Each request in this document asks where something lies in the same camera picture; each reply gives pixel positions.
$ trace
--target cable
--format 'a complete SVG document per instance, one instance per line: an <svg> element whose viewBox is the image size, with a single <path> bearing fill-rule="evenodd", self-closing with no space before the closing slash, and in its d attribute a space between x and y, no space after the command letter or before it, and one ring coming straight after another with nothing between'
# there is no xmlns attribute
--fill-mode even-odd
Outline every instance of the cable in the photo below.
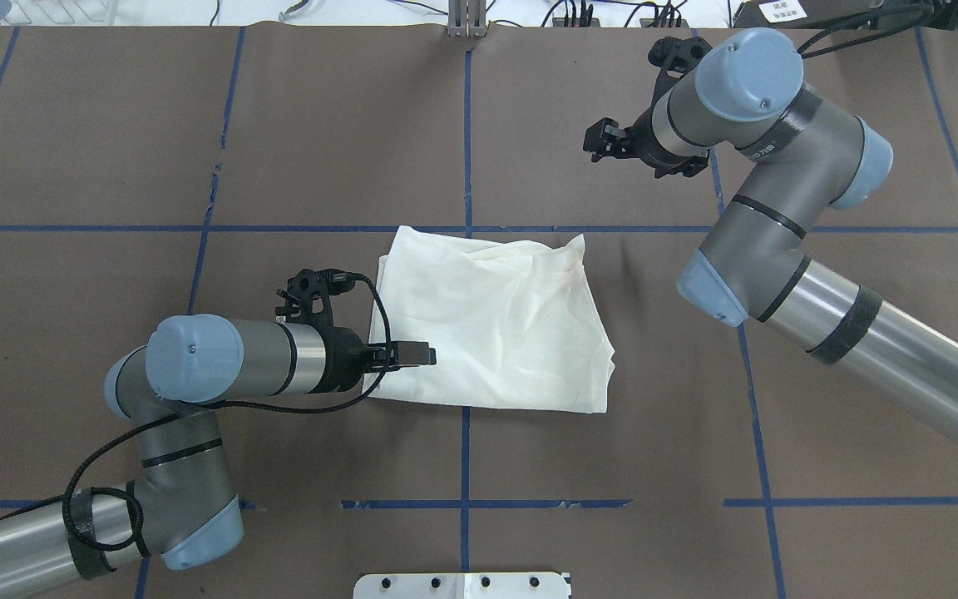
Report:
<svg viewBox="0 0 958 599"><path fill-rule="evenodd" d="M856 27L862 27L864 23L870 22L872 19L878 19L879 17L890 15L900 15L904 14L904 12L919 12L920 16L916 20L913 20L913 22L902 24L902 26L894 27L893 29L876 33L875 35L867 35L867 37L852 39L851 42L844 42L844 44L833 45L822 50L815 50L814 52L805 51L817 44L817 42L820 42L823 38L829 37L829 35L832 35L837 31L856 29ZM867 44L867 42L874 42L875 39L882 39L884 37L889 37L890 35L896 35L897 33L901 33L901 31L907 31L912 27L920 26L921 24L927 22L932 15L934 15L934 5L930 4L928 0L920 0L919 3L908 5L908 7L879 8L877 11L864 12L862 15L849 17L848 19L843 20L843 22L832 24L830 27L826 27L826 29L813 35L813 37L810 37L808 41L804 42L798 48L798 53L801 54L801 58L821 57L822 54L836 52L837 50L851 48L852 46L859 46L860 44Z"/></svg>
<svg viewBox="0 0 958 599"><path fill-rule="evenodd" d="M353 277L353 280L360 280L364 284L368 285L368 291L372 292L372 300L376 303L376 307L379 308L379 315L383 318L383 336L387 340L388 344L391 342L391 320L387 316L387 308L383 307L383 299L379 296L379 292L376 291L376 285L372 283L370 278L359 274L359 273L349 273ZM221 399L219 402L213 402L206 404L205 406L209 409L221 409L225 407L247 407L252 409L263 409L266 412L278 412L278 413L332 413L338 412L339 410L346 409L350 406L357 405L361 403L363 399L367 398L373 391L376 390L376 387L379 387L379 384L383 381L383 376L387 375L387 371L391 367L391 354L389 352L385 353L383 356L383 368L379 371L379 374L376 375L376 379L373 380L372 384L365 389L364 392L358 395L356 398L350 399L348 402L342 402L341 404L336 404L327 407L285 407L278 406L273 404L262 404L258 402L242 402L235 401L234 399Z"/></svg>
<svg viewBox="0 0 958 599"><path fill-rule="evenodd" d="M136 426L136 428L131 429L129 432L123 433L123 435L117 437L117 439L113 439L109 443L104 444L104 446L98 448L98 450L96 450L90 456L87 456L87 459L84 459L83 463L80 463L80 467L77 468L76 472L72 474L72 478L70 478L68 486L65 486L65 492L62 494L61 499L62 520L65 523L65 532L67 532L70 537L84 543L84 545L91 547L91 549L98 549L99 551L118 551L128 547L131 545L131 543L136 542L138 535L143 532L143 507L140 505L140 502L138 502L134 494L122 492L120 489L114 489L110 487L92 487L91 489L91 494L107 494L107 496L122 499L126 504L128 504L129 514L136 515L131 522L132 534L128 535L128 538L121 542L98 542L95 538L80 532L80 528L77 528L76 521L72 519L72 494L76 492L77 484L80 484L80 477L83 477L84 471L86 471L96 459L102 458L102 455L106 454L106 452L109 452L112 448L117 447L119 444L124 443L126 440L138 435L138 433L144 433L145 431L149 431L150 428L156 428L156 426L168 424L174 420L179 420L179 418L180 415L178 413L171 413L164 418L158 418L155 421L147 422L141 426Z"/></svg>
<svg viewBox="0 0 958 599"><path fill-rule="evenodd" d="M653 7L653 19L657 19L657 11L660 10L660 7L657 7L655 2L640 2L635 4L635 10L630 12L630 16L627 17L627 22L623 23L623 27L630 27L630 22L635 18L635 15L638 14L638 11L642 10L642 7Z"/></svg>
<svg viewBox="0 0 958 599"><path fill-rule="evenodd" d="M34 511L36 511L38 508L41 508L41 507L48 507L48 505L52 505L52 504L54 504L54 503L57 503L58 501L61 501L63 497L65 497L65 496L62 496L61 494L58 494L58 496L56 496L56 497L50 497L50 498L47 498L47 499L43 499L42 501L37 501L37 502L35 502L35 503L32 504L32 505L26 505L26 507L22 507L22 508L20 508L20 509L15 509L15 511L9 512L9 513L8 513L7 515L5 515L5 516L0 516L0 520L5 520L5 519L7 519L7 518L12 518L12 517L14 517L14 516L20 516L20 515L22 515L22 514L27 514L28 512L34 512Z"/></svg>
<svg viewBox="0 0 958 599"><path fill-rule="evenodd" d="M554 3L552 7L549 7L549 11L546 12L546 16L544 19L542 19L542 24L540 24L539 27L544 27L545 23L549 22L549 17L552 16L552 12L554 12L556 10L556 7L559 7L563 2L564 0L556 0L556 3Z"/></svg>
<svg viewBox="0 0 958 599"><path fill-rule="evenodd" d="M428 11L437 12L437 14L449 16L449 12L441 10L441 8L429 7L427 4L422 4L420 2L413 2L413 0L387 0L388 2L394 2L395 4L412 4L414 7L424 7Z"/></svg>

